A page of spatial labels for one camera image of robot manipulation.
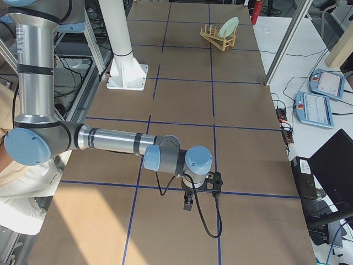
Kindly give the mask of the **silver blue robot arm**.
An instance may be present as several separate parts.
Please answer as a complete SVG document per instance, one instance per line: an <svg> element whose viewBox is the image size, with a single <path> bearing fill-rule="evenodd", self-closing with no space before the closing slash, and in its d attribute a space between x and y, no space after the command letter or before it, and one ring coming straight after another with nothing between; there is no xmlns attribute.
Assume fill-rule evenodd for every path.
<svg viewBox="0 0 353 265"><path fill-rule="evenodd" d="M13 160L34 166L76 149L131 153L143 157L146 169L181 178L186 210L199 202L198 191L220 191L205 147L182 150L173 136L93 128L55 116L54 34L85 30L83 1L7 1L1 17L15 24L17 35L20 112L4 140Z"/></svg>

